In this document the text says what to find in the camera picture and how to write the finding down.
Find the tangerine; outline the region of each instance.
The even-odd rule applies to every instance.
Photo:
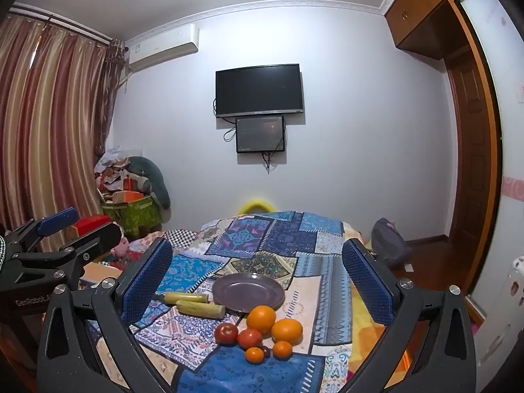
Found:
[[[273,341],[287,341],[295,344],[302,337],[302,324],[295,319],[281,319],[271,328]]]
[[[246,350],[244,356],[246,357],[246,360],[248,362],[251,362],[253,364],[259,364],[264,360],[264,352],[261,348],[258,347],[250,347]]]
[[[273,346],[273,355],[279,359],[288,359],[293,353],[293,347],[287,341],[277,341]]]
[[[273,326],[277,314],[269,306],[256,306],[247,316],[248,328],[256,329],[261,334],[268,332]]]

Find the curtain rod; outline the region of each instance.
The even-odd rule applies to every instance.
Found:
[[[35,19],[40,19],[45,22],[52,23],[61,28],[65,28],[69,31],[82,34],[92,40],[98,41],[99,43],[108,45],[111,42],[111,37],[99,33],[91,28],[85,27],[77,22],[70,19],[59,16],[55,13],[48,12],[47,10],[39,9],[33,6],[25,5],[22,3],[15,3],[9,9],[9,13],[21,14],[29,16]]]

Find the tv screen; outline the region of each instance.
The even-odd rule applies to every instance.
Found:
[[[303,111],[298,64],[216,72],[217,118]]]
[[[284,117],[236,119],[236,151],[283,152],[286,150]]]

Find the blue gripper pad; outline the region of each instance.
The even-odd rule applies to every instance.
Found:
[[[70,207],[42,220],[37,227],[39,236],[51,236],[78,221],[78,211]]]
[[[350,240],[342,246],[342,263],[373,320],[388,327],[395,318],[391,295]]]
[[[162,282],[173,260],[173,250],[166,239],[156,239],[151,244],[151,247],[154,247],[154,249],[150,253],[149,259],[142,265],[142,268],[122,295],[120,318],[127,325],[138,322],[142,318],[143,313],[151,302],[151,297]]]

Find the purple plate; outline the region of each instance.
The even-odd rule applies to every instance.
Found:
[[[277,309],[286,298],[277,281],[259,273],[227,274],[213,283],[211,292],[216,304],[243,313],[262,304]]]

